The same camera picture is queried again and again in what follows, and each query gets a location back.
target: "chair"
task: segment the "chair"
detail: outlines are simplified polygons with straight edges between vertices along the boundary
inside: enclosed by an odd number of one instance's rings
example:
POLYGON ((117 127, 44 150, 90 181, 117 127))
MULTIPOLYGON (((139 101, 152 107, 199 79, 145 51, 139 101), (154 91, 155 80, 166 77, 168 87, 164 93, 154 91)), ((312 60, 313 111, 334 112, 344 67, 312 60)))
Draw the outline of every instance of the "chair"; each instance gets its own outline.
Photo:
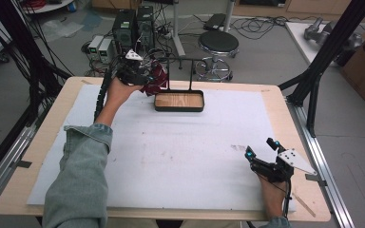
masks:
POLYGON ((199 75, 198 80, 219 82, 232 80, 233 71, 230 66, 218 57, 231 56, 234 58, 239 52, 239 40, 227 32, 210 30, 200 36, 198 44, 202 50, 212 55, 212 57, 203 58, 202 62, 196 63, 195 70, 199 75))

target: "black metal pole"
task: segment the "black metal pole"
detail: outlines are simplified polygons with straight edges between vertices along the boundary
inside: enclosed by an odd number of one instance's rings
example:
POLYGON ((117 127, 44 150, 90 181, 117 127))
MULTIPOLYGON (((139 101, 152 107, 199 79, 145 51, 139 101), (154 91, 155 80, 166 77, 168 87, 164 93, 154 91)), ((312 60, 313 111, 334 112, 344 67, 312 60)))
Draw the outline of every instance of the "black metal pole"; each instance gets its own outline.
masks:
POLYGON ((314 125, 317 109, 317 94, 319 81, 331 64, 334 58, 340 53, 343 45, 355 31, 357 26, 365 17, 365 0, 353 0, 348 8, 339 18, 336 26, 322 45, 316 58, 310 66, 296 78, 281 85, 281 90, 298 84, 295 91, 287 97, 287 101, 297 106, 302 106, 304 99, 311 93, 309 110, 307 114, 307 128, 311 135, 315 137, 314 125))

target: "desk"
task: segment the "desk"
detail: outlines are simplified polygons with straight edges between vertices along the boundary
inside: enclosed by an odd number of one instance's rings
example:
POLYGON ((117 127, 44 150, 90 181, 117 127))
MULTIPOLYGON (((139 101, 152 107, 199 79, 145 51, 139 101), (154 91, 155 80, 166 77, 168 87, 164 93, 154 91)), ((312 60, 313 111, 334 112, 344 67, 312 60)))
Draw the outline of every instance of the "desk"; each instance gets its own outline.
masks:
MULTIPOLYGON (((223 27, 223 31, 225 32, 229 30, 235 2, 236 0, 227 0, 226 19, 224 20, 224 27, 223 27)), ((184 56, 185 51, 183 50, 183 45, 179 37, 179 0, 173 1, 173 10, 174 10, 174 21, 173 21, 173 30, 171 31, 171 34, 173 37, 174 45, 176 46, 176 50, 179 53, 179 56, 184 56)))
MULTIPOLYGON (((101 82, 102 79, 99 78, 85 77, 73 77, 67 80, 58 99, 23 157, 23 161, 32 162, 31 167, 18 167, 0 196, 0 215, 42 216, 42 206, 27 205, 29 193, 36 182, 42 162, 55 141, 58 129, 60 129, 65 117, 72 108, 81 87, 85 84, 100 85, 101 82)), ((171 87, 187 88, 188 82, 172 81, 171 87)), ((294 122, 277 86, 194 82, 192 87, 193 89, 261 92, 276 138, 283 144, 290 144, 304 158, 307 158, 294 122)), ((303 172, 295 171, 292 183, 293 198, 297 204, 297 211, 289 214, 290 220, 326 221, 330 219, 331 215, 316 182, 306 180, 303 172)), ((265 220, 262 211, 108 208, 108 216, 111 218, 143 219, 265 220)))

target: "floor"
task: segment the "floor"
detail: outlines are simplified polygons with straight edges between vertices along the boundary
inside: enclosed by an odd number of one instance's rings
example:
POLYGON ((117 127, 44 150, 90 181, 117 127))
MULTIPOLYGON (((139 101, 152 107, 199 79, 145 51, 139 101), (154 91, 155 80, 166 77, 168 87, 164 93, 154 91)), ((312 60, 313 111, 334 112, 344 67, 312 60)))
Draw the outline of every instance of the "floor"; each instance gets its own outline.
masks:
MULTIPOLYGON (((64 23, 85 25, 74 36, 48 43, 74 75, 82 76, 89 70, 81 46, 90 41, 94 34, 107 34, 112 27, 111 15, 100 15, 103 18, 98 19, 91 9, 86 8, 74 13, 56 10, 39 16, 42 24, 57 19, 65 20, 64 23)), ((201 16, 201 19, 207 20, 207 16, 201 16)), ((180 25, 182 28, 187 25, 181 33, 203 32, 202 24, 195 17, 181 18, 180 25)), ((260 38, 257 33, 246 33, 247 36, 259 38, 253 40, 239 35, 234 29, 231 29, 231 34, 240 41, 240 53, 236 58, 225 59, 234 70, 231 83, 279 85, 299 75, 308 66, 286 28, 273 27, 260 38)), ((183 35, 181 39, 187 57, 206 56, 197 46, 197 37, 183 35)), ((36 43, 47 56, 41 40, 37 39, 36 43)), ((188 64, 184 64, 182 69, 178 69, 177 63, 173 64, 170 69, 171 80, 188 80, 188 69, 188 64)), ((27 107, 28 89, 28 83, 13 62, 0 63, 0 142, 27 107)), ((292 91, 291 87, 282 93, 289 95, 292 91)), ((316 134, 355 227, 365 227, 365 102, 341 76, 339 67, 330 66, 321 79, 316 134)), ((294 221, 293 225, 337 227, 335 217, 328 222, 294 221)), ((0 227, 31 228, 39 225, 31 217, 0 216, 0 227)))

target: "white paper sheet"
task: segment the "white paper sheet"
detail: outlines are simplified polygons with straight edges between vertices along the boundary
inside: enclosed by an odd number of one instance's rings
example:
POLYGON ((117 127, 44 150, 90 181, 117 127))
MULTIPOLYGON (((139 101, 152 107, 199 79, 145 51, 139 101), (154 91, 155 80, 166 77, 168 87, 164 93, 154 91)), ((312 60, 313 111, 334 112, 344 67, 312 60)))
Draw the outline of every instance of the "white paper sheet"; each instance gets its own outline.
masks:
MULTIPOLYGON (((90 125, 100 87, 84 85, 64 125, 90 125)), ((119 109, 106 167, 108 206, 261 210, 259 180, 244 158, 247 145, 273 162, 277 152, 259 92, 203 90, 200 113, 157 112, 135 92, 119 109)), ((49 150, 28 204, 44 204, 59 173, 63 128, 49 150)))

